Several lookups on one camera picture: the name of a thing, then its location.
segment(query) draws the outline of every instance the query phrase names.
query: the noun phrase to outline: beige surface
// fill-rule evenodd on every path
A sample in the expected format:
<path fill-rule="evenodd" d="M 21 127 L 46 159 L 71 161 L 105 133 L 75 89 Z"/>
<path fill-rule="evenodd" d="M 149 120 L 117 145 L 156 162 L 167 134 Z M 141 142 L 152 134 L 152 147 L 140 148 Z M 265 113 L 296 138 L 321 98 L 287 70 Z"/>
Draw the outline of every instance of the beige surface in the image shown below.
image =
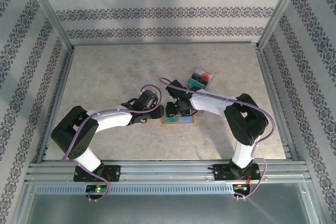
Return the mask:
<path fill-rule="evenodd" d="M 76 105 L 86 110 L 115 108 L 139 97 L 140 88 L 148 83 L 162 89 L 166 104 L 172 99 L 159 77 L 186 84 L 197 67 L 214 74 L 209 92 L 227 96 L 248 93 L 271 113 L 252 44 L 79 46 L 57 123 Z M 229 159 L 235 143 L 226 120 L 205 112 L 195 117 L 194 124 L 162 125 L 160 120 L 150 120 L 105 130 L 94 136 L 90 147 L 101 159 Z M 61 159 L 63 155 L 49 141 L 46 158 Z M 256 157 L 285 158 L 278 132 L 259 146 Z"/>

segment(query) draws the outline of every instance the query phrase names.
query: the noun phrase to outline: purple cable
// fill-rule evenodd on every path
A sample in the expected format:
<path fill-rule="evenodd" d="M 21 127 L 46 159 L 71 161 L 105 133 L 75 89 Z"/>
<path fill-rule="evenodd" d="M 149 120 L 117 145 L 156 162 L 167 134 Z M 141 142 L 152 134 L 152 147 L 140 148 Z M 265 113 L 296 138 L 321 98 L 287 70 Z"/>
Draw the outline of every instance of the purple cable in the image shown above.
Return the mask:
<path fill-rule="evenodd" d="M 74 137 L 73 137 L 73 139 L 72 139 L 72 141 L 71 141 L 71 143 L 70 143 L 70 145 L 69 145 L 69 148 L 68 148 L 67 152 L 65 153 L 64 157 L 62 158 L 62 162 L 64 162 L 64 161 L 67 159 L 67 157 L 69 156 L 69 154 L 70 154 L 70 152 L 71 152 L 71 150 L 72 150 L 72 148 L 73 148 L 73 146 L 74 146 L 74 144 L 75 144 L 75 141 L 76 141 L 76 139 L 77 139 L 77 137 L 78 137 L 78 135 L 79 135 L 79 132 L 82 130 L 82 128 L 84 127 L 84 125 L 86 124 L 86 122 L 87 122 L 90 118 L 92 118 L 92 117 L 94 117 L 94 116 L 96 116 L 96 115 L 99 115 L 99 114 L 105 114 L 105 113 L 111 113 L 111 112 L 148 113 L 148 112 L 151 112 L 151 111 L 153 111 L 153 110 L 156 110 L 156 109 L 159 107 L 159 105 L 160 105 L 160 103 L 161 103 L 161 101 L 162 101 L 162 92 L 161 92 L 161 90 L 160 90 L 157 86 L 152 85 L 152 84 L 147 84 L 147 85 L 143 86 L 143 87 L 141 88 L 141 92 L 142 92 L 143 89 L 146 88 L 146 87 L 154 87 L 154 88 L 156 88 L 156 89 L 158 90 L 158 92 L 159 92 L 159 94 L 160 94 L 159 101 L 157 102 L 157 104 L 156 104 L 155 107 L 153 107 L 153 108 L 151 108 L 151 109 L 149 109 L 149 110 L 144 110 L 144 111 L 126 110 L 126 109 L 103 110 L 103 111 L 99 111 L 99 112 L 96 112 L 96 113 L 94 113 L 94 114 L 88 116 L 87 118 L 85 118 L 85 120 L 84 120 L 84 121 L 80 124 L 80 126 L 78 127 L 77 132 L 75 133 L 75 135 L 74 135 Z M 87 170 L 85 167 L 81 166 L 78 162 L 76 162 L 76 163 L 77 163 L 77 164 L 78 164 L 78 165 L 79 165 L 85 172 L 87 172 L 87 173 L 90 174 L 91 176 L 96 177 L 96 178 L 98 178 L 98 179 L 100 179 L 101 181 L 103 181 L 103 182 L 106 183 L 106 185 L 107 185 L 107 191 L 106 191 L 106 193 L 105 193 L 104 195 L 102 195 L 101 197 L 99 197 L 98 199 L 95 199 L 94 201 L 95 201 L 95 202 L 98 202 L 98 201 L 104 199 L 104 198 L 109 194 L 109 192 L 110 192 L 110 183 L 109 183 L 106 179 L 104 179 L 103 177 L 100 177 L 100 176 L 94 174 L 93 172 L 90 172 L 90 171 Z M 90 194 L 91 194 L 91 192 L 89 192 L 89 195 L 88 195 L 89 201 L 91 201 Z"/>
<path fill-rule="evenodd" d="M 268 139 L 274 133 L 274 131 L 275 131 L 276 125 L 275 125 L 275 121 L 272 118 L 272 116 L 269 113 L 267 113 L 265 110 L 259 108 L 258 106 L 254 106 L 254 105 L 249 104 L 247 102 L 241 102 L 241 101 L 233 100 L 233 99 L 230 99 L 230 98 L 219 97 L 219 96 L 214 95 L 214 94 L 201 93 L 201 92 L 192 91 L 192 90 L 189 90 L 189 89 L 178 88 L 178 87 L 175 87 L 173 85 L 170 85 L 171 81 L 169 79 L 167 79 L 167 78 L 164 78 L 164 77 L 161 77 L 159 80 L 163 84 L 165 84 L 168 87 L 171 87 L 173 89 L 177 89 L 177 90 L 181 90 L 181 91 L 186 91 L 186 92 L 189 92 L 189 93 L 192 93 L 192 94 L 199 94 L 199 95 L 203 95 L 203 96 L 206 96 L 206 97 L 212 97 L 212 98 L 220 99 L 220 100 L 223 100 L 223 101 L 239 103 L 241 105 L 245 105 L 245 106 L 248 106 L 248 107 L 250 107 L 252 109 L 258 110 L 261 113 L 263 113 L 266 117 L 268 117 L 269 120 L 271 121 L 271 124 L 272 124 L 272 130 L 271 130 L 271 132 L 267 136 L 265 136 L 264 138 L 256 141 L 255 146 L 253 147 L 252 152 L 251 152 L 251 157 L 252 158 L 254 158 L 254 152 L 256 151 L 256 148 L 258 147 L 259 143 L 261 143 L 261 142 L 265 141 L 266 139 Z M 264 159 L 264 158 L 254 158 L 254 160 L 262 160 L 262 161 L 264 161 L 265 162 L 265 170 L 264 170 L 263 174 L 261 175 L 260 180 L 257 183 L 256 187 L 247 196 L 245 196 L 243 194 L 240 194 L 240 193 L 235 193 L 235 194 L 241 196 L 239 199 L 246 199 L 249 196 L 251 196 L 256 191 L 256 189 L 259 187 L 259 185 L 261 183 L 261 180 L 263 179 L 263 177 L 264 177 L 264 175 L 266 173 L 266 170 L 267 170 L 267 161 L 266 161 L 266 159 Z"/>

